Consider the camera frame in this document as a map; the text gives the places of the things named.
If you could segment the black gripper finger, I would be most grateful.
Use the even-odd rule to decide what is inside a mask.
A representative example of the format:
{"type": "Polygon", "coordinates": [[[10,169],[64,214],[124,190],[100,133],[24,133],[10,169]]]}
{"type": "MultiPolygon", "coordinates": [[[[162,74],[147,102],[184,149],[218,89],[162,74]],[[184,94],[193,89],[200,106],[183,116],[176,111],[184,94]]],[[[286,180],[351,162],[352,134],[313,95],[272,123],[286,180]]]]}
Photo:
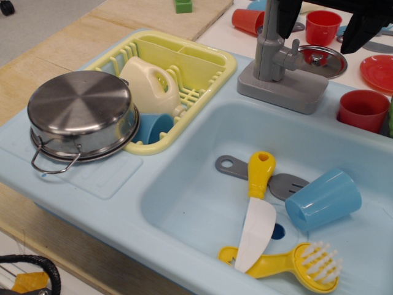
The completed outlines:
{"type": "Polygon", "coordinates": [[[297,21],[302,0],[274,0],[273,8],[273,31],[283,39],[287,39],[297,21]]]}
{"type": "Polygon", "coordinates": [[[353,14],[344,31],[340,52],[355,53],[374,38],[384,26],[385,19],[380,15],[353,14]]]}

